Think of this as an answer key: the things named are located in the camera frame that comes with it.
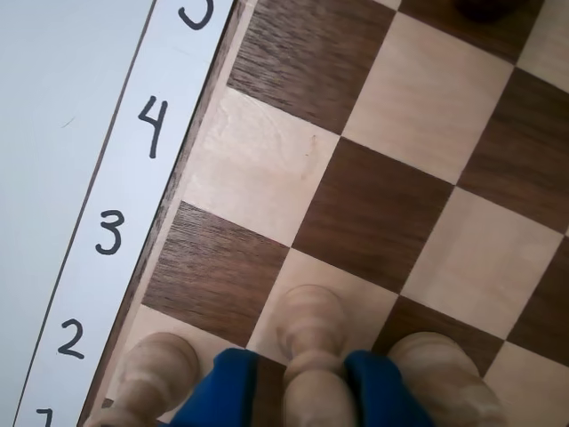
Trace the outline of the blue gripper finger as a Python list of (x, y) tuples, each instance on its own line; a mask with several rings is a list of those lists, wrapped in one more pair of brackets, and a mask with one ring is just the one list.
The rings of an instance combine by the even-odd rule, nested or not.
[(434, 425), (389, 358), (366, 350), (355, 350), (345, 358), (344, 366), (348, 386), (355, 398), (358, 426)]
[(171, 420), (175, 427), (245, 427), (252, 422), (259, 356), (229, 348)]

